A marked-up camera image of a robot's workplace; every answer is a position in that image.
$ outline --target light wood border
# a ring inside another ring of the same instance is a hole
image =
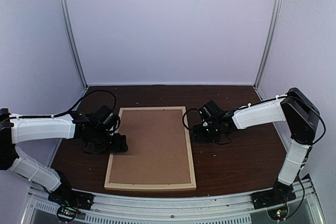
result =
[[[121,118],[122,112],[124,110],[181,110],[182,114],[185,113],[186,109],[184,106],[175,106],[175,107],[141,107],[141,108],[120,108],[119,117]],[[107,173],[105,177],[104,188],[108,190],[124,190],[124,191],[184,191],[184,190],[195,190],[196,189],[196,179],[195,179],[195,170],[193,162],[193,154],[191,151],[190,136],[189,131],[184,128],[186,148],[188,155],[189,163],[189,174],[190,174],[190,183],[185,184],[150,184],[150,185],[137,185],[137,184],[119,184],[119,183],[110,183],[109,179],[111,176],[111,168],[113,162],[113,154],[110,154],[109,163],[107,167]]]

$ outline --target white arm segment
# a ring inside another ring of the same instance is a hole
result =
[[[12,143],[48,139],[48,138],[73,138],[75,124],[73,118],[67,114],[58,118],[33,118],[33,119],[11,119]]]
[[[249,104],[249,107],[237,110],[232,119],[239,130],[259,124],[285,122],[286,117],[280,105],[283,100],[281,98],[253,106]]]
[[[309,147],[309,145],[299,144],[295,140],[292,140],[289,152],[286,155],[285,162],[278,176],[279,182],[288,186],[294,182],[301,165],[304,164],[304,158]]]
[[[49,191],[56,190],[61,184],[60,177],[54,169],[48,168],[34,158],[15,147],[19,158],[15,159],[9,170],[44,186]]]

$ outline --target dark wooden table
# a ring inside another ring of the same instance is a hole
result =
[[[248,86],[117,86],[90,87],[110,90],[120,107],[186,106],[200,108],[214,100],[223,110],[259,100]],[[95,112],[101,105],[112,107],[107,93],[85,99],[79,110]],[[188,115],[190,126],[200,122],[197,113]],[[52,167],[62,171],[75,189],[96,193],[137,197],[193,197],[242,193],[272,187],[286,157],[286,151],[272,124],[259,125],[231,135],[232,143],[216,145],[192,143],[197,190],[169,193],[128,193],[104,189],[108,155],[82,152],[81,140],[63,140]]]

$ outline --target back wall panel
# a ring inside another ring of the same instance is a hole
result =
[[[89,84],[252,84],[274,0],[67,0]]]

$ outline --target brown board surface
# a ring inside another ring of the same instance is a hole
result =
[[[185,107],[121,108],[119,133],[129,151],[110,155],[105,189],[173,191],[196,189]]]

